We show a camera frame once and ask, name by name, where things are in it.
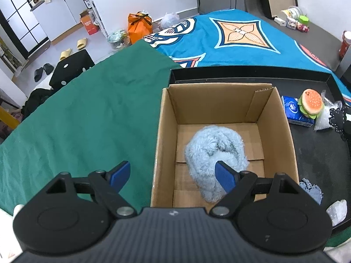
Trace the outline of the yellow slipper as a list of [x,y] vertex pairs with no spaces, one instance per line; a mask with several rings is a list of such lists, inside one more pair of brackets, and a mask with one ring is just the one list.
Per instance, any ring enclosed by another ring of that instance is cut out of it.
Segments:
[[72,49],[70,49],[70,48],[63,50],[60,54],[59,60],[63,60],[65,58],[69,57],[71,52],[72,52]]
[[79,39],[77,41],[77,50],[84,49],[86,47],[87,43],[88,43],[88,39],[86,37]]

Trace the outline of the yellow slipper left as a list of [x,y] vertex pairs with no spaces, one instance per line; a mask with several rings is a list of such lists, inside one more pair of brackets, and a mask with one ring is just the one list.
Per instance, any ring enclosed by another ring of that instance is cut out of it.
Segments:
[[72,49],[70,49],[70,48],[63,50],[60,54],[59,60],[63,60],[65,58],[69,57],[71,52],[72,52]]

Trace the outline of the white plastic tub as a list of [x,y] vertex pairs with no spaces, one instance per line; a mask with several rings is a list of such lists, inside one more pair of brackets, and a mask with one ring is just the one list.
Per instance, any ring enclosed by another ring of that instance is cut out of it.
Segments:
[[300,16],[306,15],[307,11],[303,7],[291,6],[286,10],[281,10],[278,16],[283,20],[286,18],[298,20]]

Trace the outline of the green lid jar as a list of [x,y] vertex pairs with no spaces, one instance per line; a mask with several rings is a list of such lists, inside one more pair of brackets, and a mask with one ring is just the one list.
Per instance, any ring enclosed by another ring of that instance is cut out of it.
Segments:
[[307,16],[300,15],[299,16],[299,22],[301,24],[304,24],[304,25],[308,26],[309,25],[309,18]]

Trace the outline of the red can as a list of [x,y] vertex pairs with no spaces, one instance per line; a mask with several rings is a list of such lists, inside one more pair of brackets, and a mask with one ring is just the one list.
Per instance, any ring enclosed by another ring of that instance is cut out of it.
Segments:
[[342,34],[342,44],[338,51],[339,59],[342,60],[351,44],[351,31],[345,30]]

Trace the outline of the green fabric cloth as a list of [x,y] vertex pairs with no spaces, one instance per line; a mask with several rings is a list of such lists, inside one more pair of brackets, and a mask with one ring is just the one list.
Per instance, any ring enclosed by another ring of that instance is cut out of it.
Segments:
[[162,90],[176,68],[140,40],[48,98],[1,144],[1,209],[12,213],[60,172],[85,177],[124,160],[121,196],[149,206]]

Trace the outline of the white fluffy towel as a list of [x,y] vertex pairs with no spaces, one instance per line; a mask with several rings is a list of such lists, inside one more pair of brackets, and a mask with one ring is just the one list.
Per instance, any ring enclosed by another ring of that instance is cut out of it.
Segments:
[[13,215],[8,214],[6,211],[1,210],[0,219],[0,262],[13,262],[21,253],[22,249],[14,234],[13,221],[15,216],[24,207],[19,204],[14,208]]

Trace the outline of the black dice stool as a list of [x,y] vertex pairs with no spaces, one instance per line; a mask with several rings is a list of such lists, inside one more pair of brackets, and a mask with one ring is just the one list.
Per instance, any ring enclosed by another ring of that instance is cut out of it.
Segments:
[[70,81],[94,66],[95,63],[87,50],[82,49],[81,51],[59,61],[53,72],[49,85],[52,87],[53,91],[59,91]]

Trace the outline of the black slipper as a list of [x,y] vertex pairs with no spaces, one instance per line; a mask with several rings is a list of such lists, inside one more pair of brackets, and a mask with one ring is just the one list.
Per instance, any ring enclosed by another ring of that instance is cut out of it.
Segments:
[[46,75],[49,75],[53,72],[55,67],[49,63],[43,65],[43,70],[45,71]]
[[42,78],[43,68],[40,67],[34,71],[34,81],[37,83]]

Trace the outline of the black slipper right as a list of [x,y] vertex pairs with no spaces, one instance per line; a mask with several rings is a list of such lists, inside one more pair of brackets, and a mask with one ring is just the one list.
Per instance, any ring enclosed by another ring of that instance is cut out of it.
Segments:
[[55,67],[49,63],[43,65],[43,70],[45,71],[46,75],[49,75],[53,72]]

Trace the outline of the teal patterned bag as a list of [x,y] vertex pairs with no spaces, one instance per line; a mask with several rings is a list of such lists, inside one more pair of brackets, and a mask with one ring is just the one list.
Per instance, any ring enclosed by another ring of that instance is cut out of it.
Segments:
[[107,37],[107,41],[113,50],[119,50],[130,42],[129,36],[124,29],[117,30]]

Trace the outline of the fluffy light blue towel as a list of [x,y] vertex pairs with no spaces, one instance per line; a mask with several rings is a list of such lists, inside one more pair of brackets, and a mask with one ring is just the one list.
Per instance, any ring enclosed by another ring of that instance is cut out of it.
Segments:
[[241,136],[230,128],[216,125],[197,131],[186,145],[184,157],[190,177],[208,203],[215,203],[226,194],[215,177],[216,162],[223,161],[236,172],[246,170],[249,165]]

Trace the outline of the blue patterned blanket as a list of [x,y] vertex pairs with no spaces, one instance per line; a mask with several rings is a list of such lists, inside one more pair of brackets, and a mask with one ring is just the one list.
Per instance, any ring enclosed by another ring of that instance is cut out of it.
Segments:
[[188,18],[144,41],[183,68],[259,65],[332,72],[303,44],[241,10]]

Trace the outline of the orange cardboard box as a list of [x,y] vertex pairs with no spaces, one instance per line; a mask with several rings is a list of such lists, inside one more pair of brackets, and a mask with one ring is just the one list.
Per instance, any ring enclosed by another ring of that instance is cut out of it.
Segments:
[[80,13],[80,22],[88,32],[88,35],[95,34],[99,31],[99,27],[94,24],[87,10]]

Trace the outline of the plush hamburger toy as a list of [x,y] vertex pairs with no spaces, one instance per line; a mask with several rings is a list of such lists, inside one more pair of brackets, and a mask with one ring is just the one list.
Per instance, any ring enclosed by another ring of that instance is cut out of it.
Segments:
[[297,103],[301,113],[310,119],[316,119],[324,109],[322,96],[313,89],[306,89]]

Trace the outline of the black shallow tray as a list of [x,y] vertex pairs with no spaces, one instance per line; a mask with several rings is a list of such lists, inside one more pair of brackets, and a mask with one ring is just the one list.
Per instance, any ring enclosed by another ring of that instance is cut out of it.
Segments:
[[[308,88],[325,91],[331,101],[342,100],[333,76],[321,70],[268,66],[216,66],[173,69],[170,84],[183,83],[271,83],[284,96],[299,97]],[[299,176],[317,184],[322,207],[337,200],[350,201],[350,143],[333,128],[314,131],[298,125],[290,127]]]

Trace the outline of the brown cardboard box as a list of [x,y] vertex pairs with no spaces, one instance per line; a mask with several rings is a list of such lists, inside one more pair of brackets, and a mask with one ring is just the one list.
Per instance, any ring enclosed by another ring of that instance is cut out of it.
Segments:
[[276,87],[266,83],[173,84],[162,91],[152,207],[210,209],[225,194],[215,177],[235,171],[299,178],[293,138]]

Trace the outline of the blue tissue pack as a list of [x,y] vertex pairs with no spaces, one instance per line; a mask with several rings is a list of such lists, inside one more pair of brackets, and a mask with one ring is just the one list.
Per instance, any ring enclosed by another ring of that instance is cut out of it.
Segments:
[[311,127],[314,125],[314,120],[306,117],[299,109],[297,98],[282,96],[281,101],[287,120],[290,124]]

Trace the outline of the small blue-grey cloth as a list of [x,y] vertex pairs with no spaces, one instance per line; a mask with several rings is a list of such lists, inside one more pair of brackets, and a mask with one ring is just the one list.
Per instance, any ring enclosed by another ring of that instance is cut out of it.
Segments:
[[309,194],[319,205],[322,202],[323,199],[323,192],[321,191],[321,188],[316,185],[316,184],[311,184],[310,181],[306,178],[303,178],[299,182],[299,186],[307,193]]

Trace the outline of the clear plastic bag white filling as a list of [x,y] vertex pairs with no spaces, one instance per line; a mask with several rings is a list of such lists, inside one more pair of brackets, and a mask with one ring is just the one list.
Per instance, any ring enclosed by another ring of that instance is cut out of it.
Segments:
[[321,131],[321,130],[326,130],[326,129],[331,128],[332,126],[330,125],[330,117],[331,117],[330,110],[342,108],[342,102],[340,100],[338,100],[336,102],[330,101],[326,97],[325,90],[322,91],[321,97],[322,97],[322,102],[323,102],[324,108],[315,120],[315,125],[313,128],[314,131]]

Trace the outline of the black spray bottle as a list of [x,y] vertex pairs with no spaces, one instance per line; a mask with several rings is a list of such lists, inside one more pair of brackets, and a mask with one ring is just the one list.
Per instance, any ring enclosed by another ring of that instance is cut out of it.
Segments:
[[84,2],[84,4],[86,5],[86,7],[87,7],[88,9],[91,9],[91,8],[92,8],[92,4],[91,4],[90,0],[83,0],[83,2]]

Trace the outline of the orange gift bag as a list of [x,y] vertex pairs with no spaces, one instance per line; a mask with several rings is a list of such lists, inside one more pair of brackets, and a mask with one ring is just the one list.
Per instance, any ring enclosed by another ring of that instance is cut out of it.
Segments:
[[144,38],[148,34],[153,33],[153,22],[149,14],[137,12],[136,14],[129,14],[128,29],[130,41],[135,44],[138,40]]

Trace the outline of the small white cloth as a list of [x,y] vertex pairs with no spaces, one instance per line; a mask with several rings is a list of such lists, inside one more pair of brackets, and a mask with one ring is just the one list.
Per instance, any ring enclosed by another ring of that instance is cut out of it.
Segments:
[[333,226],[336,226],[345,220],[347,211],[348,207],[345,199],[336,201],[326,209]]

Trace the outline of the yellow slipper right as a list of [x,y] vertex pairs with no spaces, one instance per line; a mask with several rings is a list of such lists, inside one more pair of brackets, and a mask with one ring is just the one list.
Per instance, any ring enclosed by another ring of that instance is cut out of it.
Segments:
[[77,41],[77,50],[84,49],[86,47],[87,43],[88,43],[88,39],[86,37],[79,39]]

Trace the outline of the black lace scrunchie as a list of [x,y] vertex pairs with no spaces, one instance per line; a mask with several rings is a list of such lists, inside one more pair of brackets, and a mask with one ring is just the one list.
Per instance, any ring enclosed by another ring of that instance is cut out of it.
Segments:
[[341,138],[350,144],[351,141],[351,121],[350,107],[330,109],[329,124],[340,134]]

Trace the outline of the black clothes pile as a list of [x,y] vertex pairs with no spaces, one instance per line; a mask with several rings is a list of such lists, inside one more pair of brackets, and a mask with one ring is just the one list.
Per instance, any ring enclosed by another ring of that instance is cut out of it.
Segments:
[[31,92],[29,98],[21,109],[23,119],[30,116],[40,105],[54,94],[54,90],[49,89],[35,89]]

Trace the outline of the black slipper left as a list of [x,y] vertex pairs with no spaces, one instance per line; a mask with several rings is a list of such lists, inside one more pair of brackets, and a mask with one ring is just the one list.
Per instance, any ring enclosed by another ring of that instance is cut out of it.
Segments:
[[42,78],[43,68],[40,67],[34,71],[34,81],[37,83]]

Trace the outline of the white kitchen cabinet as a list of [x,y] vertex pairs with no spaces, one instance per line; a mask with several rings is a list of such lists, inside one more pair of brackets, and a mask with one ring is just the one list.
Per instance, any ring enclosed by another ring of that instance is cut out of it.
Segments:
[[41,1],[32,13],[50,41],[80,23],[80,14],[87,10],[83,0]]

